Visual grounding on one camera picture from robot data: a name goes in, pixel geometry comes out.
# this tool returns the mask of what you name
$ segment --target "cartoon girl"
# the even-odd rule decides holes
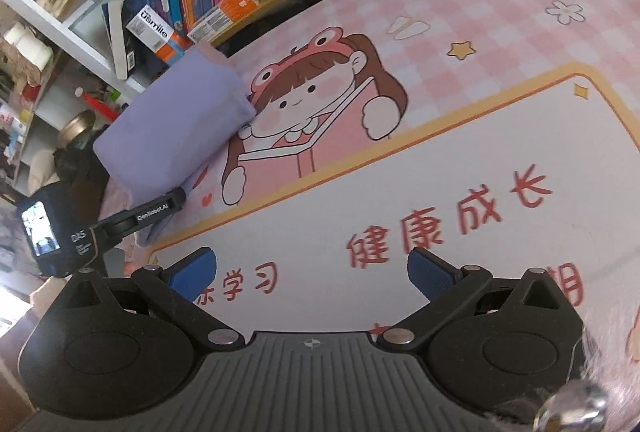
[[[223,199],[234,205],[286,186],[388,137],[407,107],[371,40],[330,27],[262,69],[256,118],[229,142]]]

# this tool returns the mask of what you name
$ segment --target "flower illustration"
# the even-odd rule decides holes
[[[575,20],[576,22],[585,21],[584,16],[580,14],[582,6],[579,6],[578,4],[565,5],[559,0],[553,1],[552,4],[554,5],[554,8],[546,8],[545,11],[549,15],[555,15],[558,17],[558,22],[560,24],[567,25],[572,20]]]

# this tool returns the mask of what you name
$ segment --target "yellow border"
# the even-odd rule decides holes
[[[461,125],[465,125],[465,123],[472,122],[473,120],[491,112],[495,112],[500,108],[519,102],[528,96],[542,92],[545,89],[558,85],[569,78],[573,78],[574,76],[583,76],[593,83],[605,101],[609,104],[609,107],[611,107],[613,112],[616,114],[622,125],[624,125],[629,136],[631,136],[631,139],[640,151],[640,121],[629,110],[599,70],[585,64],[574,62],[560,66],[553,71],[536,76],[530,80],[526,80],[517,86],[505,89],[504,91],[498,92],[497,94],[485,98],[484,100],[480,100],[472,105],[450,112],[437,120],[433,120],[432,122],[426,123],[418,128],[409,130],[392,139],[380,142],[369,150],[359,152],[358,154],[345,158],[344,160],[330,165],[317,173],[310,174],[309,176],[281,188],[260,200],[246,203],[241,206],[237,206],[236,208],[229,209],[221,214],[211,216],[196,226],[183,230],[182,232],[178,232],[177,234],[158,242],[149,253],[149,256],[161,250],[165,250],[168,247],[179,244],[180,242],[184,242],[191,237],[201,235],[209,230],[218,228],[223,224],[240,219],[244,216],[257,212],[258,210],[274,205],[275,203],[279,203],[280,201],[289,199],[297,194],[306,192],[318,185],[327,183],[328,181],[340,176],[344,176],[354,170],[358,170],[359,168],[375,163],[376,161],[396,154],[397,152],[401,152],[404,149],[434,138],[439,134],[448,132]]]

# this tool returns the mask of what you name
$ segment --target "pink checkered pattern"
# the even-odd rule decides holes
[[[596,66],[640,114],[640,0],[559,0],[582,7],[584,22],[558,22],[545,12],[555,0],[325,0],[233,56],[246,83],[324,28],[364,33],[386,70],[404,85],[409,107],[402,128],[419,126],[562,64]],[[398,16],[430,25],[394,40]],[[476,54],[447,56],[454,42]]]

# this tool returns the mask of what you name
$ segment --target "brass bowl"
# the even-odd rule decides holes
[[[93,130],[97,116],[91,109],[84,110],[67,123],[58,135],[58,143],[64,148],[75,138],[88,130]]]

